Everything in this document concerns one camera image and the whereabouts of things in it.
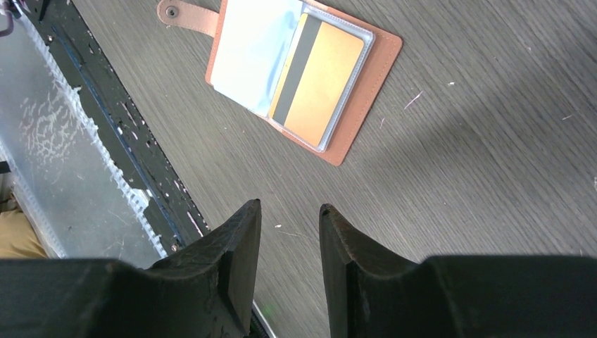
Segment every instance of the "gray wood floor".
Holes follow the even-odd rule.
[[[212,39],[157,2],[75,0],[208,224],[262,199],[256,300],[280,337],[329,335],[324,202],[413,260],[597,254],[594,0],[327,1],[405,39],[339,168],[213,91]]]

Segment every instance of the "person's leg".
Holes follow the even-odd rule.
[[[48,258],[22,211],[0,213],[0,258]]]

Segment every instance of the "black stripe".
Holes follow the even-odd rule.
[[[294,58],[292,58],[290,68],[288,69],[286,82],[280,92],[278,105],[274,110],[274,121],[278,122],[280,125],[284,125],[286,122],[296,89],[299,88],[301,77],[303,77],[303,71],[309,60],[309,55],[311,55],[311,49],[313,49],[313,44],[315,43],[315,38],[318,35],[320,26],[321,20],[314,18],[311,15],[307,15],[303,32],[296,45]]]

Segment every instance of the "gray surface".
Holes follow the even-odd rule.
[[[597,254],[594,0],[330,1],[406,42],[339,168],[214,92],[212,39],[157,0],[75,3],[208,224],[263,200],[256,300],[281,337],[328,336],[324,202],[413,260]]]
[[[111,257],[148,268],[161,257],[150,241],[155,234],[128,204],[130,188],[119,189],[127,183],[107,165],[76,92],[38,46],[49,55],[24,20],[0,39],[0,158],[11,164],[19,204],[50,256]]]

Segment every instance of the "transparent plastic pocket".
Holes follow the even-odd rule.
[[[374,39],[299,0],[228,0],[211,82],[324,151]]]

